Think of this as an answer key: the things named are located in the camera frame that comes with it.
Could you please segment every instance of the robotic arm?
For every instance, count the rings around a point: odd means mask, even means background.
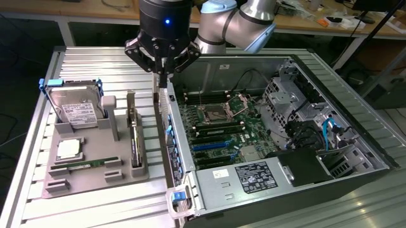
[[[160,88],[165,88],[168,75],[181,72],[201,53],[224,53],[225,41],[256,53],[275,29],[276,0],[248,0],[240,10],[235,0],[138,0],[138,3],[140,30],[137,37],[125,42],[125,54],[145,72],[159,75]],[[191,8],[201,3],[199,35],[192,42]]]

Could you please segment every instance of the motherboard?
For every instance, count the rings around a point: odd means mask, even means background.
[[[263,159],[276,150],[248,95],[184,93],[177,105],[197,170]]]

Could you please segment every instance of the hard drive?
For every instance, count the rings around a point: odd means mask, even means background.
[[[40,90],[44,92],[54,109],[58,122],[70,123],[72,128],[97,126],[97,120],[105,118],[101,107],[101,81],[65,81],[50,79]]]

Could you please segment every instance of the floor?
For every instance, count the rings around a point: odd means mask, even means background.
[[[72,23],[70,27],[77,46],[121,46],[137,32],[137,27],[129,25]],[[0,31],[2,31],[0,34],[0,96],[2,97],[0,105],[0,208],[2,208],[25,136],[22,135],[5,145],[1,144],[28,131],[38,97],[37,82],[45,76],[53,47],[64,43],[57,25],[49,21],[0,19]],[[196,29],[191,29],[189,34],[195,37]],[[336,38],[331,40],[332,37],[276,33],[265,47],[311,48],[329,63],[347,42]]]

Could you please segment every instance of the power supply label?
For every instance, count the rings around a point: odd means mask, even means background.
[[[97,122],[92,103],[65,104],[62,111],[70,125],[93,124]]]
[[[240,179],[243,191],[247,194],[277,187],[267,163],[259,162],[249,165],[235,167]]]

